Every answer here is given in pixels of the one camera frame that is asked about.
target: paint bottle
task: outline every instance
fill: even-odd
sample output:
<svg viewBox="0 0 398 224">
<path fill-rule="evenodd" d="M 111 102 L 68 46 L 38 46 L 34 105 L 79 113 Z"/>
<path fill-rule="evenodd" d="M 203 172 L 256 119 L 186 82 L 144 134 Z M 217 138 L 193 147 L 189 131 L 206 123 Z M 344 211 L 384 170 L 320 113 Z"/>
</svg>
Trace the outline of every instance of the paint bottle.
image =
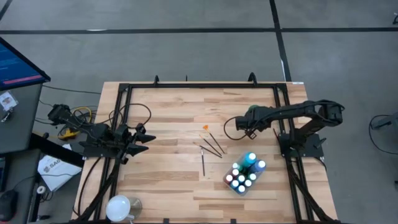
<svg viewBox="0 0 398 224">
<path fill-rule="evenodd" d="M 240 185 L 238 188 L 236 188 L 236 192 L 238 194 L 243 194 L 243 192 L 246 190 L 246 188 L 243 185 Z"/>
<path fill-rule="evenodd" d="M 235 189 L 239 186 L 239 182 L 237 180 L 232 180 L 230 186 Z"/>
<path fill-rule="evenodd" d="M 245 180 L 245 182 L 244 182 L 244 185 L 245 185 L 246 187 L 250 187 L 251 184 L 252 184 L 251 180 Z"/>
<path fill-rule="evenodd" d="M 232 177 L 235 178 L 239 175 L 239 171 L 237 169 L 233 169 L 231 174 L 232 174 Z"/>
<path fill-rule="evenodd" d="M 255 181 L 257 179 L 257 175 L 256 174 L 249 174 L 248 179 L 251 181 Z"/>
<path fill-rule="evenodd" d="M 225 179 L 224 179 L 224 181 L 225 181 L 227 184 L 230 184 L 232 180 L 233 180 L 232 175 L 227 175 L 227 176 L 225 177 Z"/>
<path fill-rule="evenodd" d="M 249 172 L 255 173 L 255 172 L 262 172 L 266 169 L 266 162 L 262 160 L 257 160 L 249 169 Z"/>
<path fill-rule="evenodd" d="M 256 162 L 256 155 L 253 152 L 248 152 L 243 158 L 243 167 L 250 167 Z"/>
<path fill-rule="evenodd" d="M 246 178 L 241 174 L 238 176 L 237 180 L 239 181 L 240 184 L 243 184 L 243 182 L 246 180 Z"/>
<path fill-rule="evenodd" d="M 234 164 L 232 164 L 232 169 L 242 171 L 242 166 L 235 162 Z"/>
</svg>

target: paint bottle tray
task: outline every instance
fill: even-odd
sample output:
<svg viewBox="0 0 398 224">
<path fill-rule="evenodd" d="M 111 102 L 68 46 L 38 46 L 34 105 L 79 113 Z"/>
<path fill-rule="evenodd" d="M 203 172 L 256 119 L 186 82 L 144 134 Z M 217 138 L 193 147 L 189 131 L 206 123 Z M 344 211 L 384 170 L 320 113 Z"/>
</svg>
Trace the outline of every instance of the paint bottle tray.
<svg viewBox="0 0 398 224">
<path fill-rule="evenodd" d="M 242 169 L 239 171 L 239 174 L 238 174 L 237 176 L 234 176 L 234 175 L 232 174 L 232 172 L 233 172 L 233 170 L 234 170 L 234 167 L 231 165 L 231 168 L 227 171 L 227 173 L 225 173 L 225 175 L 224 175 L 224 177 L 223 177 L 223 182 L 224 182 L 232 191 L 234 191 L 235 193 L 237 193 L 237 194 L 240 195 L 240 196 L 245 196 L 245 195 L 247 194 L 247 192 L 248 192 L 251 188 L 254 187 L 254 184 L 256 184 L 256 181 L 257 181 L 258 178 L 261 176 L 261 174 L 264 172 L 264 171 L 261 171 L 261 172 L 254 172 L 254 173 L 251 173 L 251 172 L 249 171 L 249 168 L 248 168 L 248 167 L 243 167 L 242 164 L 243 164 L 243 160 L 244 160 L 245 155 L 246 155 L 246 153 L 243 154 L 243 155 L 235 162 L 235 163 L 237 163 L 239 166 L 242 166 Z M 249 178 L 249 175 L 250 175 L 250 174 L 256 175 L 256 178 L 255 178 L 254 180 L 250 179 L 250 178 Z M 239 177 L 240 175 L 243 175 L 244 178 L 245 178 L 245 181 L 246 181 L 246 180 L 250 180 L 250 181 L 251 181 L 251 186 L 250 186 L 250 187 L 245 186 L 244 182 L 243 182 L 243 183 L 239 183 L 239 186 L 240 186 L 240 185 L 244 185 L 244 186 L 245 186 L 245 191 L 244 191 L 243 193 L 239 193 L 239 192 L 237 191 L 237 189 L 238 189 L 239 186 L 236 187 L 235 189 L 232 188 L 232 186 L 231 186 L 232 181 L 231 181 L 231 182 L 228 182 L 228 181 L 226 180 L 227 175 L 232 175 L 232 176 L 233 176 L 233 180 L 232 180 L 232 181 L 238 180 L 238 177 Z"/>
</svg>

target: desk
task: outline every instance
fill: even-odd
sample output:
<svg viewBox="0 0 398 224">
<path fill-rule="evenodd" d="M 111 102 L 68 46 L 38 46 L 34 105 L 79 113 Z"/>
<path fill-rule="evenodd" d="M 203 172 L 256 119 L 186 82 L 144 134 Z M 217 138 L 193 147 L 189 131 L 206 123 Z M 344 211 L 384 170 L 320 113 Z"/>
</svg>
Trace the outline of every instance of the desk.
<svg viewBox="0 0 398 224">
<path fill-rule="evenodd" d="M 104 84 L 96 122 L 108 119 L 109 112 L 115 106 L 118 86 L 117 82 Z M 291 104 L 307 99 L 303 84 L 287 83 L 287 89 Z M 130 158 L 119 171 L 117 194 L 137 197 L 142 201 L 143 210 L 136 223 L 162 223 L 163 218 L 169 218 L 172 223 L 229 223 L 232 218 L 236 218 L 238 223 L 295 222 L 286 164 L 272 130 L 275 128 L 278 131 L 277 122 L 258 134 L 255 140 L 244 138 L 233 141 L 223 132 L 228 118 L 243 115 L 251 105 L 275 107 L 272 90 L 138 88 L 133 89 L 131 97 L 132 103 L 145 104 L 152 110 L 152 119 L 146 124 L 146 129 L 148 134 L 157 136 L 156 140 L 146 144 L 149 150 Z M 145 108 L 131 106 L 128 125 L 135 126 L 147 116 Z M 294 122 L 299 128 L 308 119 L 297 118 Z M 192 141 L 205 146 L 199 134 L 211 140 L 202 128 L 205 124 L 209 125 L 226 155 L 219 159 L 206 152 L 204 177 L 200 149 Z M 233 123 L 227 125 L 227 132 L 234 133 Z M 232 163 L 247 151 L 255 152 L 258 158 L 264 159 L 267 170 L 251 191 L 240 197 L 225 186 L 222 177 Z M 94 161 L 89 159 L 85 162 L 78 192 Z M 303 158 L 303 163 L 309 191 L 329 216 L 337 218 L 325 168 L 312 158 Z M 83 194 L 83 209 L 98 191 L 102 168 L 103 159 L 88 180 Z M 300 193 L 298 195 L 305 218 L 303 198 Z M 105 217 L 107 201 L 106 195 L 102 218 Z"/>
<path fill-rule="evenodd" d="M 19 104 L 15 107 L 12 118 L 5 123 L 0 123 L 0 154 L 6 154 L 10 163 L 6 190 L 11 190 L 20 180 L 36 175 L 40 150 L 65 162 L 83 166 L 84 161 L 81 155 L 32 134 L 41 89 L 42 85 L 39 84 L 10 90 Z M 29 212 L 31 218 L 36 220 L 35 211 L 39 209 L 39 204 L 38 201 L 32 200 L 36 181 L 35 178 L 29 178 L 18 186 L 16 189 L 19 194 L 17 213 L 8 223 L 26 223 Z"/>
</svg>

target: paintbrush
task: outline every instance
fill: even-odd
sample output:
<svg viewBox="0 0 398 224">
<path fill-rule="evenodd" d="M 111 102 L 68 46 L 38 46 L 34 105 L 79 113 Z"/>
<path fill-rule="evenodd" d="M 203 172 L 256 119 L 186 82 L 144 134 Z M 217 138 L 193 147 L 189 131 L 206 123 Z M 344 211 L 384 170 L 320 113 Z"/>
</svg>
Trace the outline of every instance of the paintbrush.
<svg viewBox="0 0 398 224">
<path fill-rule="evenodd" d="M 217 140 L 216 140 L 216 139 L 214 138 L 214 136 L 210 133 L 210 131 L 209 131 L 209 126 L 208 126 L 208 125 L 204 125 L 203 129 L 206 130 L 206 131 L 210 134 L 210 136 L 213 138 L 213 140 L 217 143 L 217 146 L 218 146 L 218 147 L 221 149 L 221 151 L 223 151 L 223 153 L 225 154 L 223 148 L 220 146 L 220 144 L 218 144 Z"/>
<path fill-rule="evenodd" d="M 205 148 L 205 147 L 203 147 L 203 146 L 199 145 L 198 143 L 196 143 L 196 142 L 193 142 L 193 143 L 194 143 L 195 145 L 197 145 L 197 146 L 201 147 L 202 149 L 204 149 L 204 150 L 206 150 L 206 151 L 208 151 L 208 152 L 212 153 L 213 155 L 215 155 L 215 156 L 217 156 L 217 157 L 220 157 L 220 158 L 222 158 L 221 156 L 219 156 L 219 155 L 215 154 L 214 152 L 211 152 L 211 151 L 210 151 L 210 150 L 208 150 L 207 148 Z"/>
<path fill-rule="evenodd" d="M 212 147 L 212 148 L 214 149 L 214 151 L 216 151 L 220 156 L 222 156 L 221 153 L 219 153 L 219 152 L 217 151 L 217 149 L 214 148 L 214 147 L 210 144 L 210 142 L 208 142 L 204 137 L 202 137 L 202 135 L 199 134 L 199 136 L 200 136 L 203 140 L 205 140 L 205 142 L 206 142 L 210 147 Z"/>
<path fill-rule="evenodd" d="M 203 149 L 200 148 L 201 152 L 201 166 L 203 167 L 203 176 L 205 176 L 205 159 L 203 158 Z"/>
</svg>

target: glowing bottle cap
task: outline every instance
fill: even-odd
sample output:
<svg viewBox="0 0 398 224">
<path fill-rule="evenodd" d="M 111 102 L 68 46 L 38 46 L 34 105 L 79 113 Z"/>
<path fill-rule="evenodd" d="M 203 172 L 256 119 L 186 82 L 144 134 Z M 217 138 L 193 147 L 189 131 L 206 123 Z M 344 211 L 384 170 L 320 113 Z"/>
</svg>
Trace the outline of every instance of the glowing bottle cap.
<svg viewBox="0 0 398 224">
<path fill-rule="evenodd" d="M 227 176 L 225 177 L 225 179 L 226 179 L 228 182 L 231 182 L 231 181 L 232 181 L 232 176 L 231 176 L 231 175 L 227 175 Z"/>
<path fill-rule="evenodd" d="M 232 170 L 232 175 L 237 176 L 239 174 L 239 171 L 237 169 Z"/>
<path fill-rule="evenodd" d="M 231 185 L 232 187 L 237 187 L 239 185 L 239 182 L 237 180 L 232 180 Z"/>
<path fill-rule="evenodd" d="M 232 164 L 233 169 L 238 169 L 239 167 L 240 167 L 239 164 L 237 164 L 236 162 L 234 164 Z"/>
<path fill-rule="evenodd" d="M 239 181 L 240 183 L 243 183 L 245 179 L 246 179 L 246 178 L 244 178 L 243 175 L 240 175 L 240 176 L 238 177 L 238 181 Z"/>
<path fill-rule="evenodd" d="M 251 186 L 251 180 L 246 180 L 246 181 L 244 182 L 244 184 L 245 184 L 247 187 L 250 187 L 250 186 Z"/>
<path fill-rule="evenodd" d="M 255 180 L 257 178 L 257 176 L 255 174 L 250 174 L 249 175 L 249 179 L 251 180 Z"/>
<path fill-rule="evenodd" d="M 238 192 L 243 193 L 246 188 L 243 185 L 238 187 Z"/>
<path fill-rule="evenodd" d="M 266 162 L 264 161 L 259 161 L 259 167 L 264 168 L 266 166 Z"/>
<path fill-rule="evenodd" d="M 256 155 L 255 155 L 253 152 L 251 152 L 251 153 L 249 154 L 249 159 L 255 160 L 255 159 L 256 159 Z"/>
</svg>

